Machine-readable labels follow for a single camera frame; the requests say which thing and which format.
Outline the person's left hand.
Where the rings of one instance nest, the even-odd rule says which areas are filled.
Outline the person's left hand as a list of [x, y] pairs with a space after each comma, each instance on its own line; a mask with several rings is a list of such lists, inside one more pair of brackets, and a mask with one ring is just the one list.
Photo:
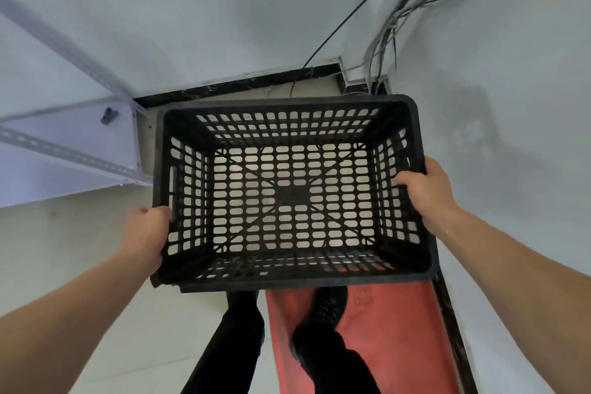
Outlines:
[[161, 252], [169, 234], [169, 224], [149, 221], [147, 210], [135, 208], [125, 222], [119, 254], [130, 258], [145, 276], [151, 276], [161, 265]]

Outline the person's right hand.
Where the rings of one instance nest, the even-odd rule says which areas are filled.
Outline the person's right hand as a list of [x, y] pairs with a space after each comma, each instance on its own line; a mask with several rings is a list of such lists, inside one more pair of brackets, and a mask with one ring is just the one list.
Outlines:
[[413, 207], [423, 218], [426, 229], [447, 243], [449, 233], [459, 224], [465, 211], [456, 202], [451, 181], [436, 159], [425, 157], [428, 187], [406, 191]]

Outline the black perforated plastic crate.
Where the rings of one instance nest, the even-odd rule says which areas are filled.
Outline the black perforated plastic crate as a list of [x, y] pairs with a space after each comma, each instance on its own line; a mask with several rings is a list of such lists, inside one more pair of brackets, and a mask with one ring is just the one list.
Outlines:
[[153, 205], [173, 219], [154, 288], [432, 280], [436, 239], [400, 171], [425, 173], [406, 95], [190, 101], [160, 111]]

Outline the person's right forearm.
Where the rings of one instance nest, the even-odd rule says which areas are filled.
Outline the person's right forearm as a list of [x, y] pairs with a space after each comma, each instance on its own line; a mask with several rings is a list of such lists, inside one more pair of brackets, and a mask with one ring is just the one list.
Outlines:
[[591, 394], [591, 277], [469, 212], [429, 219], [556, 394]]

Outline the person's left forearm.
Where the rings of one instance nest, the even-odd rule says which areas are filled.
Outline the person's left forearm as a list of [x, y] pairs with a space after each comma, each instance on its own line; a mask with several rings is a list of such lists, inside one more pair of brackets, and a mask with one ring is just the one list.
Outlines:
[[69, 394], [96, 347], [161, 262], [122, 249], [0, 317], [0, 394]]

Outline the white metal slotted shelf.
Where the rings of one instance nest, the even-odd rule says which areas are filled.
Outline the white metal slotted shelf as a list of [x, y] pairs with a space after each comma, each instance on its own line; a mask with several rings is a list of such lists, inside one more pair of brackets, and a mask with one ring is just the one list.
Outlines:
[[[16, 0], [0, 13], [104, 87], [112, 97], [0, 117], [0, 208], [117, 185], [152, 186], [142, 169], [138, 114], [145, 109], [114, 76]], [[106, 107], [119, 111], [107, 126]]]

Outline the person's left leg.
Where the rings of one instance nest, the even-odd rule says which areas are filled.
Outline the person's left leg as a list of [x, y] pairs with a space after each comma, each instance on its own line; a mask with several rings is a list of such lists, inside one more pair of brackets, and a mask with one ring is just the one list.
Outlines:
[[248, 394], [265, 338], [258, 293], [226, 293], [227, 311], [180, 394]]

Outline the person's leg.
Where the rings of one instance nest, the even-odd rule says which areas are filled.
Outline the person's leg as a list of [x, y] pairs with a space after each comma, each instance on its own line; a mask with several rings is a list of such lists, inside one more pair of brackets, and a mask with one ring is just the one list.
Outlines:
[[227, 311], [180, 394], [248, 394], [265, 338], [258, 293], [226, 293]]
[[314, 384], [314, 394], [380, 394], [367, 364], [346, 347], [342, 336], [325, 324], [296, 328], [292, 349]]

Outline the person's black right shoe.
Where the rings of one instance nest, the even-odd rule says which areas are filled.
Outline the person's black right shoe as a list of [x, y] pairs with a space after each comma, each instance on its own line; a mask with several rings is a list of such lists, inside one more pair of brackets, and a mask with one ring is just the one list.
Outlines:
[[348, 287], [320, 287], [312, 304], [296, 326], [290, 343], [293, 356], [304, 362], [312, 351], [339, 352], [346, 349], [344, 339], [336, 331], [348, 303]]

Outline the red floor mat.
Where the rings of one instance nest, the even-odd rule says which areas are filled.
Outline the red floor mat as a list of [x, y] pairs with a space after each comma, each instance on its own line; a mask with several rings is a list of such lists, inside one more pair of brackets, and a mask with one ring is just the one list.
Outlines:
[[[314, 394], [289, 347], [313, 291], [265, 291], [281, 394]], [[337, 331], [364, 359], [382, 394], [464, 394], [430, 282], [351, 286]]]

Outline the person's right leg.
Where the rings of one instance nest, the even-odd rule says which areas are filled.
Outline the person's right leg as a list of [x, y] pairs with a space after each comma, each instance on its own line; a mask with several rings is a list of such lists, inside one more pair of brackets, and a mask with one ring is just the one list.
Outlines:
[[314, 384], [314, 394], [380, 394], [367, 364], [346, 347], [342, 336], [325, 324], [296, 328], [292, 349]]

